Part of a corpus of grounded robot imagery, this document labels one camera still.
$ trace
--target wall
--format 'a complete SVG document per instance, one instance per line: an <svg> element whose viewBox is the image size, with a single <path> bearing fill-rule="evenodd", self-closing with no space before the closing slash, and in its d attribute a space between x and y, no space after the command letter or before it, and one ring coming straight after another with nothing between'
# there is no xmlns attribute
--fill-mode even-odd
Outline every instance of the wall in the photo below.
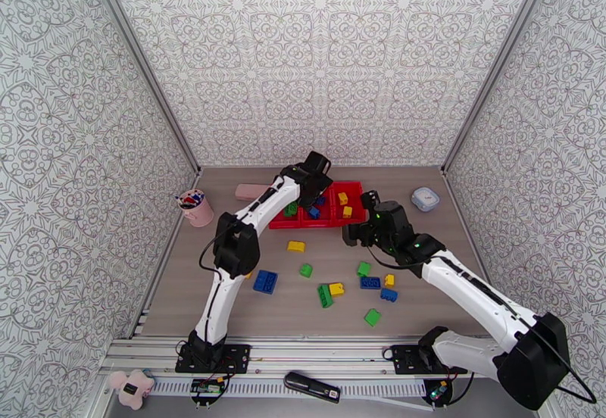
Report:
<svg viewBox="0 0 606 418"><path fill-rule="evenodd" d="M448 178L493 282L566 323L606 416L606 0L544 0ZM570 381L566 386L578 390Z"/></svg>
<svg viewBox="0 0 606 418"><path fill-rule="evenodd" d="M80 416L193 173L99 0L0 0L0 416Z"/></svg>
<svg viewBox="0 0 606 418"><path fill-rule="evenodd" d="M442 163L522 0L121 0L201 164Z"/></svg>

